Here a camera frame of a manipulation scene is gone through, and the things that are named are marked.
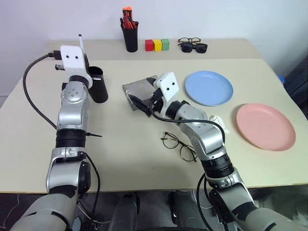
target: yellow block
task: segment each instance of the yellow block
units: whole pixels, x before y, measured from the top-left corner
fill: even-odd
[[[154,39],[154,51],[161,51],[162,50],[162,41],[160,39]]]

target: white wall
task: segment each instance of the white wall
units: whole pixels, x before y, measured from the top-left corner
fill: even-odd
[[[308,0],[1,0],[0,96],[50,39],[122,38],[127,5],[141,39],[245,38],[281,75],[307,54]]]

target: pink plate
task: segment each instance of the pink plate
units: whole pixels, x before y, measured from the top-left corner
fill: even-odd
[[[269,151],[284,151],[295,143],[295,130],[280,111],[260,103],[242,106],[236,115],[236,123],[253,145]]]

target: white tissue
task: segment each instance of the white tissue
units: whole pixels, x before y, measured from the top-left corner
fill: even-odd
[[[222,129],[225,131],[225,134],[229,134],[230,133],[230,131],[226,128],[225,123],[223,122],[223,120],[222,120],[222,118],[220,116],[218,116],[218,115],[214,115],[214,116],[211,115],[209,120],[219,124],[222,127]]]

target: green block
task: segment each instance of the green block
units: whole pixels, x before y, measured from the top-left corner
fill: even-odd
[[[162,41],[162,51],[168,51],[169,50],[169,40],[166,39],[161,39]]]

